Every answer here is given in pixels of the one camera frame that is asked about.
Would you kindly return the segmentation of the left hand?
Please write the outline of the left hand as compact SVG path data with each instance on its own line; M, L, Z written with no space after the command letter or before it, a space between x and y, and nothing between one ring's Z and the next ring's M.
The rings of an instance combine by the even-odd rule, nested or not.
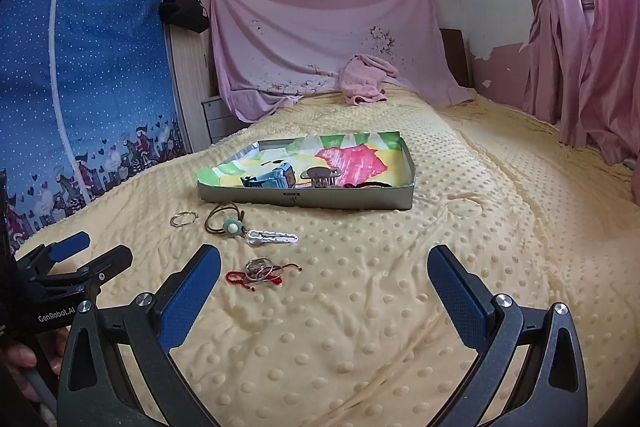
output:
M48 343L47 351L51 369L56 375L60 375L61 372L67 338L68 329L59 329L55 334L50 332L43 336ZM1 360L9 369L25 398L32 402L40 402L40 396L25 377L27 369L34 369L37 365L35 353L21 343L14 343L1 348Z

